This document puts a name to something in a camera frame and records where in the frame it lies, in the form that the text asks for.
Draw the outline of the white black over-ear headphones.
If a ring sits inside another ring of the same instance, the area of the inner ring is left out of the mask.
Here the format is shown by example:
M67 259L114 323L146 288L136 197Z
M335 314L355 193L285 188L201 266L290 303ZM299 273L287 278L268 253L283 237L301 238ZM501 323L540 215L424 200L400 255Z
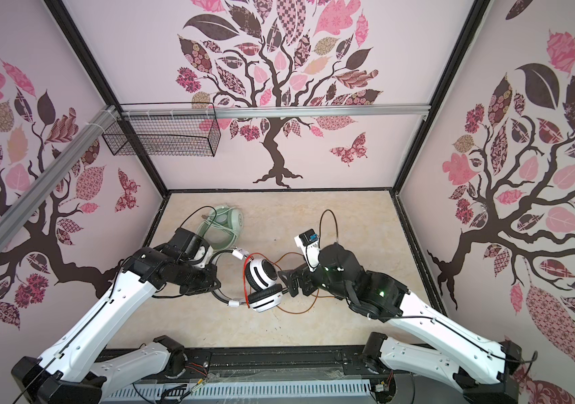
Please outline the white black over-ear headphones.
M251 254L241 248L230 248L215 252L208 264L215 265L223 254L231 254L243 261L242 279L245 297L243 301L231 299L220 289L215 289L212 295L218 301L230 307L245 305L258 313L280 306L284 289L278 281L278 271L273 262L262 254Z

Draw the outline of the mint green over-ear headphones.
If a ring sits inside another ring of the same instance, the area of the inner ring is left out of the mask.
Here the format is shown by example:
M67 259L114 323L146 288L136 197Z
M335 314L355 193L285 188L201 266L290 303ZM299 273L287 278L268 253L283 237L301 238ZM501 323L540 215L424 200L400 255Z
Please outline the mint green over-ear headphones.
M197 235L206 240L214 251L222 251L236 245L244 228L242 210L220 205L202 218Z

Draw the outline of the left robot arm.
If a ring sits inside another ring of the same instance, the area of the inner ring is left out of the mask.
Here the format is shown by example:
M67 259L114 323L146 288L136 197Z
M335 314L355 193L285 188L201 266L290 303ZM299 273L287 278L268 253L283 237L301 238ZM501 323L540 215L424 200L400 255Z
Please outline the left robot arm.
M186 371L182 344L168 336L100 362L100 354L127 319L168 284L183 296L218 286L213 248L183 228L169 242L142 247L119 266L113 286L53 346L39 357L24 357L11 370L29 403L99 403L150 375L177 379Z

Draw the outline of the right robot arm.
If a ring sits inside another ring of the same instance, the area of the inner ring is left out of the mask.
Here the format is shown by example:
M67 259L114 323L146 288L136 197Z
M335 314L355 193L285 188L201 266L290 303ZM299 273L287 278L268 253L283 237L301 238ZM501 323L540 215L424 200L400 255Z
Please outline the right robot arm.
M457 324L385 273L364 269L338 243L305 246L304 264L278 276L290 295L329 292L354 313L398 328L423 341L403 343L372 333L363 360L372 372L406 371L461 392L469 403L516 403L520 387L513 375L521 348L489 340Z

